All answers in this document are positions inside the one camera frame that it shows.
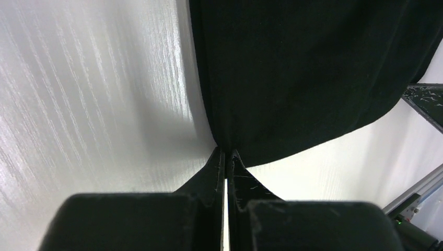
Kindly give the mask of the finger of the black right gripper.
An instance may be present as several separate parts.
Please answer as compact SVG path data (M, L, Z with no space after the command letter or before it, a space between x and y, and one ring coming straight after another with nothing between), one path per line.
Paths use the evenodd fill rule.
M402 99L442 133L442 84L410 84Z

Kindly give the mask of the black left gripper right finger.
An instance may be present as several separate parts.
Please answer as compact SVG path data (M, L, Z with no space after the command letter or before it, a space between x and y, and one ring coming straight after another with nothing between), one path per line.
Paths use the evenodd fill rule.
M360 201L286 201L245 168L226 163L231 250L402 250L390 219Z

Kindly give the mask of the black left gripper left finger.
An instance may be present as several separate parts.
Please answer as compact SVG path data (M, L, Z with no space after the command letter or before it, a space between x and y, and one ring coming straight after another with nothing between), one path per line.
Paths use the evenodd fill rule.
M78 193L60 206L40 250L221 250L225 153L215 148L165 193Z

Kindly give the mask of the black t shirt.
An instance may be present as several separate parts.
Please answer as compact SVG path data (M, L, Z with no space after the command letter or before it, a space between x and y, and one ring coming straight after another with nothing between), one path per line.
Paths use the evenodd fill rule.
M216 144L267 164L384 116L442 40L442 1L190 1Z

